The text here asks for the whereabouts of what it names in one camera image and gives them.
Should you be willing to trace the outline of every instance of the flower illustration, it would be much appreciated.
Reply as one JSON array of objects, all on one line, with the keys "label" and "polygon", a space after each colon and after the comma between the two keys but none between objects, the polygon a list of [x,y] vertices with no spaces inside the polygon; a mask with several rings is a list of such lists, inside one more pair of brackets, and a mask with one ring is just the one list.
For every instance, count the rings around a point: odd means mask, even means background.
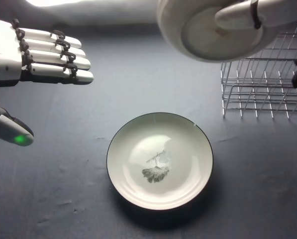
[{"label": "flower illustration", "polygon": [[168,174],[169,168],[168,167],[154,167],[149,169],[144,169],[142,171],[144,177],[147,178],[149,183],[158,183],[161,182]]},{"label": "flower illustration", "polygon": [[159,166],[158,163],[168,163],[170,161],[170,155],[166,153],[164,150],[160,153],[157,153],[154,157],[149,159],[147,163],[154,160],[155,161],[155,167],[143,169],[142,174],[145,178],[147,178],[147,181],[149,183],[158,183],[161,182],[169,173],[169,167],[167,166]]}]

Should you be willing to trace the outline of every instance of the bright light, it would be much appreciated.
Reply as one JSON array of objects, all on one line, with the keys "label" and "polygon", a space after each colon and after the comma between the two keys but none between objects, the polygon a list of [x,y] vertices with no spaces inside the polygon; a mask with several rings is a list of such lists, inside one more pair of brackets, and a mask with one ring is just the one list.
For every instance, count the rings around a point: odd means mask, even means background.
[{"label": "bright light", "polygon": [[35,6],[56,6],[67,3],[77,3],[80,1],[84,0],[27,0],[27,2]]}]

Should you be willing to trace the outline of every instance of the plate rim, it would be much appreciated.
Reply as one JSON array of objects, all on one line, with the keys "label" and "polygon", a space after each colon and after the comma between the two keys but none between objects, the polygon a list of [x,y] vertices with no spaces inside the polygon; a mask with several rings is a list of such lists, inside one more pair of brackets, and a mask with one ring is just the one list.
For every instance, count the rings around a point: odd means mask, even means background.
[{"label": "plate rim", "polygon": [[[193,123],[193,124],[194,124],[194,125],[195,125],[195,126],[196,126],[196,127],[197,127],[197,128],[204,134],[204,135],[205,135],[205,137],[206,137],[206,139],[207,139],[207,141],[208,141],[208,143],[209,143],[209,145],[210,145],[211,155],[212,155],[211,171],[210,171],[210,175],[209,175],[209,177],[208,177],[208,179],[207,179],[207,182],[205,183],[204,187],[202,187],[201,190],[198,191],[198,193],[196,193],[195,195],[193,195],[192,198],[190,198],[188,201],[184,202],[183,204],[176,205],[176,206],[174,206],[174,207],[164,208],[164,209],[156,209],[156,208],[144,207],[144,206],[138,205],[138,204],[136,204],[136,203],[134,203],[134,202],[128,200],[127,198],[125,198],[125,197],[123,196],[123,194],[120,193],[120,192],[117,190],[117,188],[115,187],[115,185],[114,185],[114,183],[113,183],[113,181],[112,181],[112,179],[111,179],[111,177],[110,177],[110,175],[109,175],[108,166],[107,166],[109,149],[110,149],[110,147],[111,147],[111,144],[112,144],[113,140],[114,140],[115,137],[117,136],[117,134],[118,134],[118,133],[119,133],[119,132],[126,126],[126,125],[128,125],[128,124],[131,123],[132,121],[134,121],[134,120],[136,120],[136,119],[138,119],[138,118],[140,118],[140,117],[147,116],[147,115],[153,115],[153,114],[173,115],[173,116],[177,116],[177,117],[183,118],[183,119],[188,120],[189,122]],[[131,119],[130,121],[128,121],[127,123],[125,123],[125,124],[124,124],[124,125],[123,125],[123,126],[116,132],[116,133],[115,133],[115,135],[113,136],[112,140],[111,140],[110,143],[109,143],[109,146],[108,146],[108,149],[107,149],[107,153],[106,153],[106,171],[107,171],[108,178],[109,178],[111,184],[113,185],[114,189],[119,193],[119,195],[121,195],[121,196],[122,196],[126,201],[128,201],[129,203],[131,203],[131,204],[133,204],[133,205],[135,205],[135,206],[137,206],[137,207],[140,207],[140,208],[143,208],[143,209],[148,209],[148,210],[153,210],[153,211],[166,211],[166,210],[171,210],[171,209],[174,209],[174,208],[179,208],[179,207],[181,207],[181,206],[183,206],[183,205],[185,205],[185,204],[191,202],[191,201],[192,201],[194,198],[196,198],[196,197],[197,197],[197,196],[204,190],[204,188],[207,186],[207,184],[208,184],[208,182],[209,182],[209,180],[210,180],[210,178],[211,178],[211,176],[212,176],[212,173],[213,173],[213,167],[214,167],[213,149],[212,149],[210,140],[209,140],[209,138],[207,137],[207,135],[203,132],[203,130],[202,130],[196,123],[194,123],[194,122],[191,121],[190,119],[188,119],[188,118],[186,118],[186,117],[184,117],[184,116],[181,116],[181,115],[178,115],[178,114],[175,114],[175,113],[169,113],[169,112],[153,112],[153,113],[147,113],[147,114],[143,114],[143,115],[140,115],[140,116],[137,116],[137,117]]]}]

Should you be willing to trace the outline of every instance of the wire basket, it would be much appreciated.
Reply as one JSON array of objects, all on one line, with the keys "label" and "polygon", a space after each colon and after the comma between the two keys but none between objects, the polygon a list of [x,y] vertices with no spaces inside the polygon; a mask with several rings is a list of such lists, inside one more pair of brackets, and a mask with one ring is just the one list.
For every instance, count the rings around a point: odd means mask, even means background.
[{"label": "wire basket", "polygon": [[223,116],[227,111],[255,112],[256,117],[297,115],[297,89],[292,78],[297,70],[297,25],[254,56],[221,64]]}]

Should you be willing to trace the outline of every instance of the white plate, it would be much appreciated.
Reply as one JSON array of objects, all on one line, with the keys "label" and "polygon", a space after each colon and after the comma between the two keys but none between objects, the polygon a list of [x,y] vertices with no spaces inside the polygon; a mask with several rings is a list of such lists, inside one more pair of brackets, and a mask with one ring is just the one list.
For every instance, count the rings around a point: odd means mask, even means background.
[{"label": "white plate", "polygon": [[167,210],[201,192],[212,172],[213,154],[204,132],[190,120],[151,113],[117,132],[106,163],[125,199],[142,208]]},{"label": "white plate", "polygon": [[180,52],[206,62],[245,58],[260,51],[278,35],[281,26],[259,30],[224,30],[215,14],[236,0],[160,0],[158,24],[165,39]]}]

